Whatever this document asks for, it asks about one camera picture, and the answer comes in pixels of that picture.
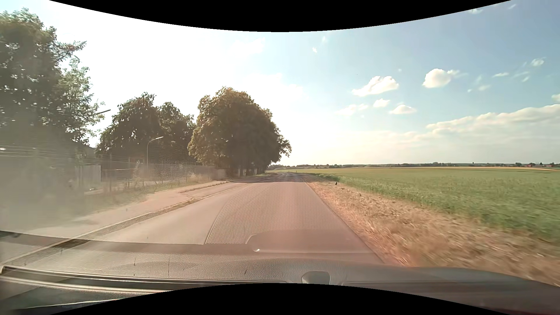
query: distant treeline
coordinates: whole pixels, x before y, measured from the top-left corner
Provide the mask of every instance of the distant treeline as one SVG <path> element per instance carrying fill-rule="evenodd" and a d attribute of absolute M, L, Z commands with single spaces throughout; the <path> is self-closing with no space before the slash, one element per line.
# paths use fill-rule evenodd
<path fill-rule="evenodd" d="M 413 168 L 413 167 L 427 167 L 427 166 L 499 166 L 499 167 L 549 167 L 549 168 L 557 168 L 560 167 L 560 164 L 556 163 L 402 163 L 402 164 L 300 164 L 300 165 L 282 165 L 282 164 L 273 164 L 267 168 L 267 170 L 284 170 L 284 169 L 336 169 L 336 168 Z"/>

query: curb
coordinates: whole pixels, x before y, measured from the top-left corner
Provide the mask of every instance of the curb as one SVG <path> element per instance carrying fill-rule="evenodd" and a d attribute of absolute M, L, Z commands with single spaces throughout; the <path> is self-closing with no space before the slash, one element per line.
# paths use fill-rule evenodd
<path fill-rule="evenodd" d="M 198 189 L 203 189 L 203 188 L 208 188 L 208 187 L 214 187 L 214 186 L 218 186 L 218 185 L 222 185 L 222 184 L 227 184 L 227 183 L 229 183 L 229 182 L 228 182 L 228 181 L 223 181 L 223 182 L 221 182 L 221 183 L 216 183 L 216 184 L 208 185 L 208 186 L 204 186 L 204 187 L 185 189 L 185 190 L 183 190 L 183 191 L 178 191 L 177 193 L 195 191 L 195 190 L 198 190 Z"/>
<path fill-rule="evenodd" d="M 156 216 L 168 213 L 168 212 L 172 212 L 174 210 L 180 209 L 182 207 L 193 204 L 193 203 L 198 202 L 200 200 L 215 196 L 215 195 L 223 193 L 223 192 L 230 191 L 232 189 L 244 187 L 244 186 L 245 185 L 232 187 L 230 189 L 226 189 L 224 191 L 220 191 L 220 192 L 217 192 L 217 193 L 214 193 L 214 194 L 210 194 L 210 195 L 204 196 L 202 198 L 191 198 L 188 201 L 179 202 L 179 203 L 176 203 L 172 206 L 164 207 L 162 209 L 158 209 L 158 210 L 151 211 L 151 212 L 148 212 L 148 213 L 145 213 L 145 214 L 141 214 L 141 215 L 138 215 L 138 216 L 135 216 L 135 217 L 131 217 L 131 218 L 123 220 L 121 222 L 109 224 L 109 225 L 103 226 L 102 228 L 98 228 L 96 230 L 88 231 L 86 233 L 80 234 L 76 237 L 61 240 L 61 241 L 56 242 L 54 244 L 51 244 L 47 247 L 37 249 L 35 251 L 31 251 L 31 252 L 28 252 L 28 253 L 25 253 L 25 254 L 21 254 L 19 256 L 14 257 L 14 258 L 10 258 L 6 261 L 0 262 L 0 267 L 6 265 L 9 262 L 12 262 L 12 261 L 15 261 L 15 260 L 18 260 L 18 259 L 21 259 L 21 258 L 32 259 L 33 256 L 41 255 L 42 253 L 45 253 L 47 251 L 52 251 L 54 249 L 63 250 L 63 249 L 69 249 L 69 248 L 73 248 L 73 247 L 76 247 L 76 246 L 79 246 L 79 245 L 83 245 L 83 244 L 92 240 L 92 239 L 83 239 L 84 237 L 89 237 L 90 238 L 90 237 L 98 237 L 98 236 L 101 236 L 101 235 L 109 234 L 109 233 L 112 233 L 114 231 L 118 231 L 118 230 L 127 228 L 127 227 L 129 227 L 129 226 L 131 226 L 135 223 L 142 222 L 142 221 L 151 219 L 153 217 L 156 217 Z"/>

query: blue sky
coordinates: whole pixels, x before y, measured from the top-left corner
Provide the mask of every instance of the blue sky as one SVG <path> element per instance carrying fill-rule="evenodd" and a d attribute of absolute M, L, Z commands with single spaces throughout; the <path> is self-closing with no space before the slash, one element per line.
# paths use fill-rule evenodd
<path fill-rule="evenodd" d="M 110 114 L 144 91 L 197 115 L 221 86 L 245 90 L 291 141 L 282 164 L 560 163 L 555 0 L 306 33 L 197 29 L 45 0 L 1 9 L 21 7 L 59 40 L 87 41 L 77 55 Z"/>

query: street lamp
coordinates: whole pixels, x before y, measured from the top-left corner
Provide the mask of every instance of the street lamp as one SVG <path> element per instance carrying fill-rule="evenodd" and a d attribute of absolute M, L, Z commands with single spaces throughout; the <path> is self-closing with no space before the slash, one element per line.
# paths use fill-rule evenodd
<path fill-rule="evenodd" d="M 163 136 L 154 138 L 154 139 L 148 141 L 148 144 L 146 145 L 146 175 L 148 175 L 148 169 L 149 169 L 149 167 L 150 167 L 150 164 L 149 164 L 149 162 L 148 162 L 148 146 L 150 145 L 150 142 L 152 142 L 152 141 L 154 141 L 154 140 L 161 139 L 161 138 L 163 138 Z"/>

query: tree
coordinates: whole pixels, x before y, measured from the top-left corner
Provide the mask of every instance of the tree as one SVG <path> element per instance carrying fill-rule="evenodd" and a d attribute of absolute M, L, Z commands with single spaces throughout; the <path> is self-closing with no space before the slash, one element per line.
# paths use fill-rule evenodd
<path fill-rule="evenodd" d="M 120 104 L 111 125 L 101 134 L 97 152 L 145 156 L 148 141 L 163 136 L 157 143 L 150 144 L 150 160 L 156 156 L 162 163 L 194 161 L 188 154 L 193 116 L 183 115 L 171 102 L 154 106 L 154 98 L 154 94 L 144 92 Z"/>
<path fill-rule="evenodd" d="M 214 97 L 201 98 L 198 110 L 189 152 L 203 164 L 261 173 L 292 151 L 272 122 L 272 112 L 246 92 L 223 87 Z"/>
<path fill-rule="evenodd" d="M 120 156 L 145 155 L 150 139 L 163 136 L 157 108 L 153 106 L 154 94 L 142 93 L 118 105 L 111 125 L 100 137 L 97 152 Z"/>
<path fill-rule="evenodd" d="M 189 142 L 196 125 L 194 115 L 183 115 L 171 102 L 165 102 L 157 108 L 160 126 L 164 132 L 162 152 L 166 159 L 179 162 L 194 162 L 189 156 Z"/>
<path fill-rule="evenodd" d="M 18 145 L 53 142 L 87 144 L 94 115 L 87 67 L 74 53 L 86 42 L 57 41 L 28 9 L 0 14 L 0 129 L 2 140 Z M 70 59 L 70 69 L 60 64 Z"/>

